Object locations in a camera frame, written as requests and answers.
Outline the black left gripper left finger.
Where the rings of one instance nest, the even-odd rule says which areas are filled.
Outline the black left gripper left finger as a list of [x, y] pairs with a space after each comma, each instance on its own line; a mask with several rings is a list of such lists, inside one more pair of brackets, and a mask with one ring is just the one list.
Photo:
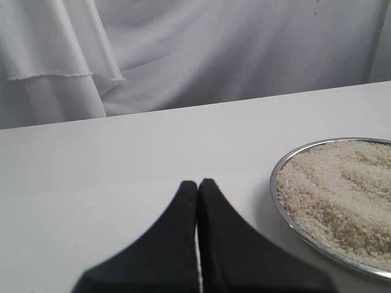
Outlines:
[[198, 292], [197, 184], [181, 182], [170, 205], [135, 242], [86, 270], [73, 292]]

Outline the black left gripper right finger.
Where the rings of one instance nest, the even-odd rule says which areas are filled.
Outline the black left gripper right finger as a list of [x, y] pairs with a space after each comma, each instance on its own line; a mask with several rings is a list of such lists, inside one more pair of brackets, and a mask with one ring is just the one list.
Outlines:
[[294, 257], [253, 229], [213, 179], [197, 194], [204, 292], [332, 292], [326, 272]]

